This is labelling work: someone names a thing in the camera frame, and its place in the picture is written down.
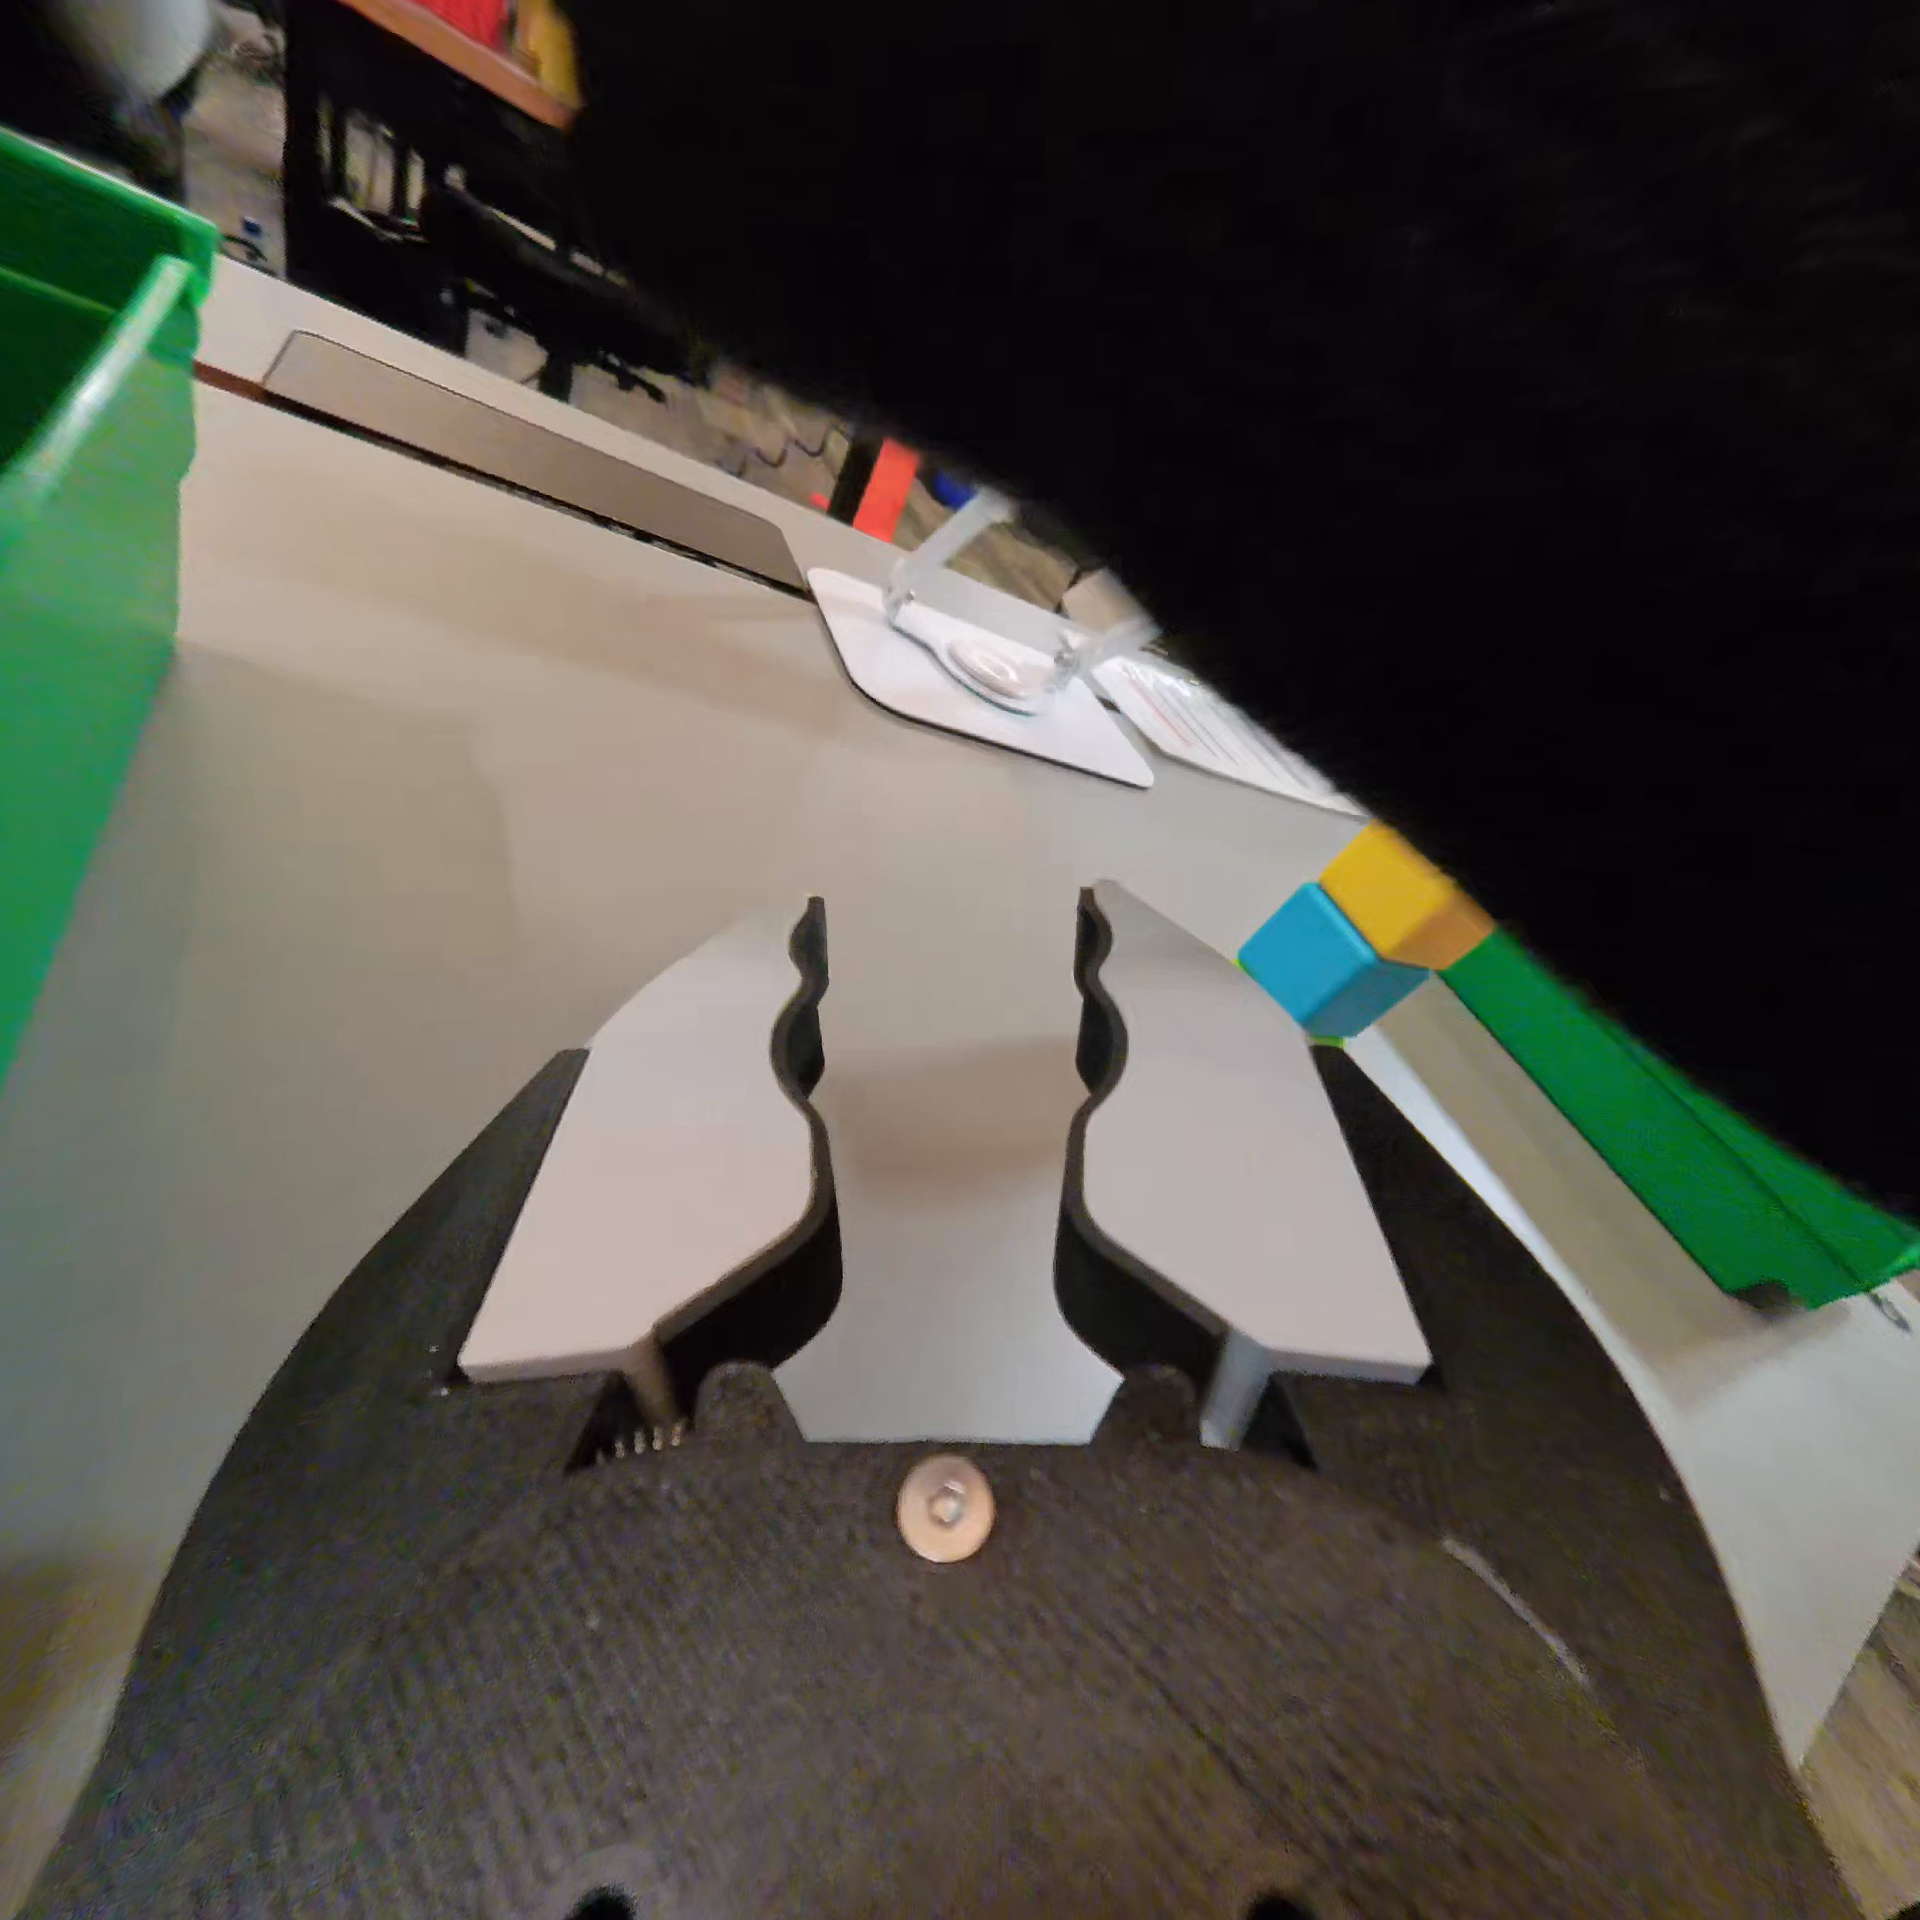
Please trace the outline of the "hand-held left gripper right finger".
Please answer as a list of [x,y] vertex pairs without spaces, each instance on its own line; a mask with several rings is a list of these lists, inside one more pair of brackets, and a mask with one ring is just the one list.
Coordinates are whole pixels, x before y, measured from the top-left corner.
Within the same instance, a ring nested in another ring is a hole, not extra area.
[[1078,1343],[1185,1380],[1211,1449],[1312,1449],[1298,1380],[1419,1385],[1427,1337],[1301,1030],[1113,879],[1076,901],[1069,972]]

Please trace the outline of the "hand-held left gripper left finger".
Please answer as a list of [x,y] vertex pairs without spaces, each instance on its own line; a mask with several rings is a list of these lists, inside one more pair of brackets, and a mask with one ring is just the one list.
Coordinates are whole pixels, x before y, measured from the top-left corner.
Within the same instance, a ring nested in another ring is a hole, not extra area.
[[589,1040],[457,1369],[473,1385],[612,1377],[651,1428],[707,1377],[776,1370],[842,1301],[814,1092],[829,985],[820,896],[729,924]]

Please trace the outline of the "blue magnetic cube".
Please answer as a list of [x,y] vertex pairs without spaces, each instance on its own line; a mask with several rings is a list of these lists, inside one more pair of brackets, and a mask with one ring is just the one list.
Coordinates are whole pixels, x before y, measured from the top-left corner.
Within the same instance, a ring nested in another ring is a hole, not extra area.
[[1241,942],[1235,966],[1301,1032],[1348,1042],[1429,981],[1427,970],[1382,960],[1313,881]]

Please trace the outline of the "yellow magnetic cube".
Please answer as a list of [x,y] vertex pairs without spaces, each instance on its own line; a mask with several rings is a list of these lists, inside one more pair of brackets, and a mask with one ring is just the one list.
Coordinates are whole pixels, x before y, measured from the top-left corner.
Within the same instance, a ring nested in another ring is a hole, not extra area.
[[1452,877],[1379,820],[1366,822],[1316,885],[1373,955],[1400,966],[1443,972],[1495,932]]

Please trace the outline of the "green plastic bin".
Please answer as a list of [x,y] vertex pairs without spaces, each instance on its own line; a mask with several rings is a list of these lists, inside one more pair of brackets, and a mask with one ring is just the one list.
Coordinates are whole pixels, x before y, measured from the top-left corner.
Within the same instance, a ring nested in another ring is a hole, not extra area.
[[1915,1279],[1915,1225],[1733,1115],[1508,932],[1441,983],[1721,1293],[1818,1311]]
[[216,231],[1,135],[1,1070],[180,630]]

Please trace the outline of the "person's right forearm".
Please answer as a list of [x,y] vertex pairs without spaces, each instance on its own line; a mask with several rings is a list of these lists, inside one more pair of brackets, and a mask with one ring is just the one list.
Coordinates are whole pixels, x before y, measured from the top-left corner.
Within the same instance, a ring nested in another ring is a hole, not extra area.
[[592,241],[1915,1220],[1915,4],[566,4]]

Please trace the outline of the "laminated instruction sheet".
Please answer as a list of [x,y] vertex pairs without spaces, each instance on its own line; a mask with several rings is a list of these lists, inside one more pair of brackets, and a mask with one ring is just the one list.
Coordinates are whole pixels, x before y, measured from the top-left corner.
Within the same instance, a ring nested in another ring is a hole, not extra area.
[[1093,666],[1090,681],[1156,755],[1275,800],[1366,820],[1359,805],[1185,669],[1129,653]]

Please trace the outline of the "white monitor stand base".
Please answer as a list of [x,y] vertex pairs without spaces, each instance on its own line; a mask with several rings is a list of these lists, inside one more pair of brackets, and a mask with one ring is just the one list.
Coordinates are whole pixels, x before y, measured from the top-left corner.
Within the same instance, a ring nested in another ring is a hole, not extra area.
[[943,611],[931,597],[951,563],[1014,518],[1014,500],[978,491],[902,552],[881,585],[806,569],[838,662],[864,698],[896,718],[1145,793],[1153,774],[1108,715],[1091,673],[1142,648],[1151,620],[1091,635],[1052,616],[1046,637],[1024,639]]

